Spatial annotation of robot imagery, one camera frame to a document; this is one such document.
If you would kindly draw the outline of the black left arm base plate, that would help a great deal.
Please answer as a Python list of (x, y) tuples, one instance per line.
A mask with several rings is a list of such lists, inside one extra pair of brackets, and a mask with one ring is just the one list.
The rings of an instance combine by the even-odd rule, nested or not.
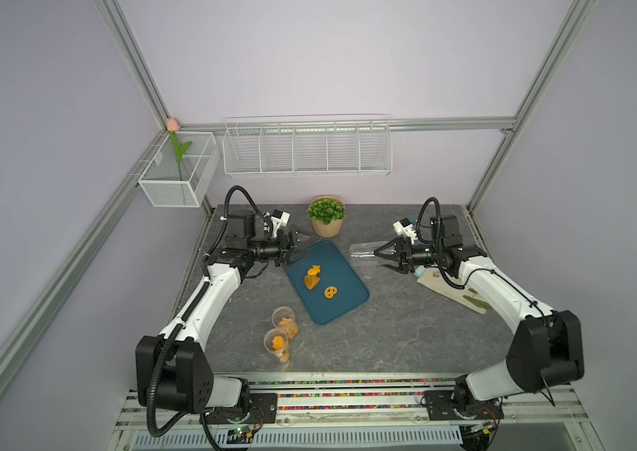
[(250, 392), (236, 407), (215, 408), (207, 415), (209, 425), (273, 424), (278, 413), (278, 395), (273, 392)]

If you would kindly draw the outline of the clear cookie jar back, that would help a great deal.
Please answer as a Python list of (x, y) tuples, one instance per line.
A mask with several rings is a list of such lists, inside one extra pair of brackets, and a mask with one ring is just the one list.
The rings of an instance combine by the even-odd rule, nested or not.
[(285, 332), (289, 340), (293, 340), (300, 330), (294, 311), (287, 306), (276, 308), (271, 314), (271, 322), (275, 328)]

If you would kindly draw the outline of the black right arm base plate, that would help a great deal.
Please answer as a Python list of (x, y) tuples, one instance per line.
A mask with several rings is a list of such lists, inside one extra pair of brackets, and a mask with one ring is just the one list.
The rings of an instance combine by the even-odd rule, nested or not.
[(504, 419), (499, 400), (477, 401), (453, 390), (427, 390), (420, 400), (431, 421), (498, 421)]

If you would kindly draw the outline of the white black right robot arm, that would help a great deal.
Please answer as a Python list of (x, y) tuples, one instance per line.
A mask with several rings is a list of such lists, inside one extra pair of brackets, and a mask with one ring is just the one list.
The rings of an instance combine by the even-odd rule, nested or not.
[(373, 252), (386, 268), (409, 274), (435, 269), (452, 289), (473, 289), (513, 333), (504, 360), (455, 380), (445, 405), (462, 419), (474, 419), (499, 400), (524, 393), (551, 396), (551, 387), (584, 376), (581, 322), (572, 312), (559, 311), (518, 286), (477, 245), (468, 245), (453, 215), (442, 215), (431, 197), (418, 219), (393, 225), (396, 236)]

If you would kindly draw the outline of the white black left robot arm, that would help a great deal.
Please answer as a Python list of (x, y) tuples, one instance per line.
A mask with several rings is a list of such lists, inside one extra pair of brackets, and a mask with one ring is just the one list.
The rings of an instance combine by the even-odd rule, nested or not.
[(254, 278), (254, 265), (290, 266), (305, 259), (319, 239), (293, 225), (288, 212), (262, 212), (254, 201), (250, 212), (231, 213), (237, 193), (248, 192), (239, 185), (228, 190), (218, 237), (200, 260), (198, 287), (160, 334), (144, 336), (136, 346), (137, 395), (154, 438), (187, 415), (198, 415), (202, 426), (214, 411), (234, 420), (250, 416), (248, 381), (214, 373), (206, 357), (209, 335), (234, 292)]

